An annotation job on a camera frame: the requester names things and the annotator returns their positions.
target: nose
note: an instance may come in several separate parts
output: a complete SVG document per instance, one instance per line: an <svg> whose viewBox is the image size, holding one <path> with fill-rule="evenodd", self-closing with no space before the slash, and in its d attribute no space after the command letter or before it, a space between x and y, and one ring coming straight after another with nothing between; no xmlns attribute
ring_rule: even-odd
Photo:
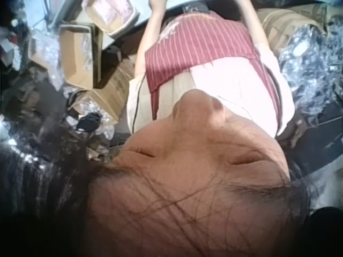
<svg viewBox="0 0 343 257"><path fill-rule="evenodd" d="M183 94L174 105L173 117L196 123L208 122L211 119L225 120L222 103L198 89L192 89Z"/></svg>

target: open cardboard box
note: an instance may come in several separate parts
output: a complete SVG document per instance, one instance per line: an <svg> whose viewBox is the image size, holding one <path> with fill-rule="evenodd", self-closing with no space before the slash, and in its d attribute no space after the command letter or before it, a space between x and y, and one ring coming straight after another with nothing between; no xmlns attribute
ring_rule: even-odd
<svg viewBox="0 0 343 257"><path fill-rule="evenodd" d="M134 5L131 3L132 6L132 14L126 20L122 19L120 16L116 16L116 18L109 24L106 24L103 17L99 15L99 10L96 9L95 5L102 3L99 0L88 0L87 5L85 6L85 11L87 15L91 18L91 20L106 34L110 37L117 38L122 35L125 31L127 31L131 26L134 25L136 20L138 19L138 12ZM106 5L111 6L111 2L113 0L104 0Z"/></svg>
<svg viewBox="0 0 343 257"><path fill-rule="evenodd" d="M108 73L107 78L102 81L105 85L102 89L85 91L70 108L75 109L80 115L86 115L82 105L90 100L111 116L112 120L108 124L115 125L118 123L124 110L129 96L129 82L133 77L134 68L132 61L128 58L123 59L118 66Z"/></svg>
<svg viewBox="0 0 343 257"><path fill-rule="evenodd" d="M70 23L60 28L61 67L66 82L86 90L94 88L101 80L101 31L94 24ZM91 39L91 69L84 66L87 58L87 53L82 49L85 35Z"/></svg>

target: striped apron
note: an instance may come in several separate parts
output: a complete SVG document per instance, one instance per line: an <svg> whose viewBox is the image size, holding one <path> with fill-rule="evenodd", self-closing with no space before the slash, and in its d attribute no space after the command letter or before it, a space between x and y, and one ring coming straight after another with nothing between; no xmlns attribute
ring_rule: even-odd
<svg viewBox="0 0 343 257"><path fill-rule="evenodd" d="M225 57L250 61L273 101L277 121L281 105L275 85L262 65L247 28L215 13L192 13L174 19L159 41L145 54L146 79L151 94L152 119L159 109L159 88L184 70Z"/></svg>

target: clear plastic bag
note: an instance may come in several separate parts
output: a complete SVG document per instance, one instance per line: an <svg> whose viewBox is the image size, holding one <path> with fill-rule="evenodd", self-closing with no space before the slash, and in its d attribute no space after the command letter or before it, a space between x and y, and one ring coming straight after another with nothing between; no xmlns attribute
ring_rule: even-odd
<svg viewBox="0 0 343 257"><path fill-rule="evenodd" d="M84 55L84 70L93 70L92 39L90 34L83 35L81 49Z"/></svg>
<svg viewBox="0 0 343 257"><path fill-rule="evenodd" d="M35 40L35 51L48 64L47 70L51 84L59 91L64 84L64 72L60 64L58 35L37 31L32 38Z"/></svg>
<svg viewBox="0 0 343 257"><path fill-rule="evenodd" d="M342 79L342 16L327 23L329 36L317 27L305 25L282 49L279 63L293 93L295 107L316 124L318 115L335 101L335 86Z"/></svg>

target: shirt sleeve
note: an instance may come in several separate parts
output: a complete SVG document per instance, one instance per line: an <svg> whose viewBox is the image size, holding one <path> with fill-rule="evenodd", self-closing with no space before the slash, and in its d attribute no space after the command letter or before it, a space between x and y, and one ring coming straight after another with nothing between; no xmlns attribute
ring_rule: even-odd
<svg viewBox="0 0 343 257"><path fill-rule="evenodd" d="M269 72L272 73L276 80L277 86L279 87L280 98L282 99L282 124L278 132L278 135L280 135L285 130L287 123L294 116L295 107L292 97L292 91L288 85L287 80L280 71L280 66L277 58L270 50L270 48L264 44L257 44L255 45L255 47L260 55L261 62L265 65L265 67L267 67Z"/></svg>

